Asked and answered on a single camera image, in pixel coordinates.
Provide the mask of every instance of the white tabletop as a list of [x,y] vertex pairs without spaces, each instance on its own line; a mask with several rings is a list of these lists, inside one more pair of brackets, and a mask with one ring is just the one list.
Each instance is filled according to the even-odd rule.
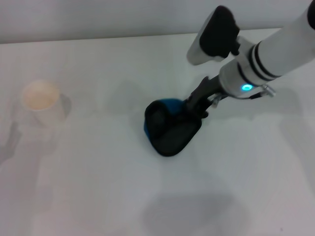
[[[149,144],[145,108],[187,98],[228,61],[189,65],[194,37],[0,45],[1,236],[314,235],[314,62],[272,82],[273,99],[210,109],[176,157]],[[64,125],[21,108],[37,79],[60,86]]]

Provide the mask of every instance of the white paper cup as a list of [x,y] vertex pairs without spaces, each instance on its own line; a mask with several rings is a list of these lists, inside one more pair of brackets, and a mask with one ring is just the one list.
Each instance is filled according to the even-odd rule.
[[26,86],[22,91],[22,104],[45,126],[65,121],[60,90],[49,81],[38,80]]

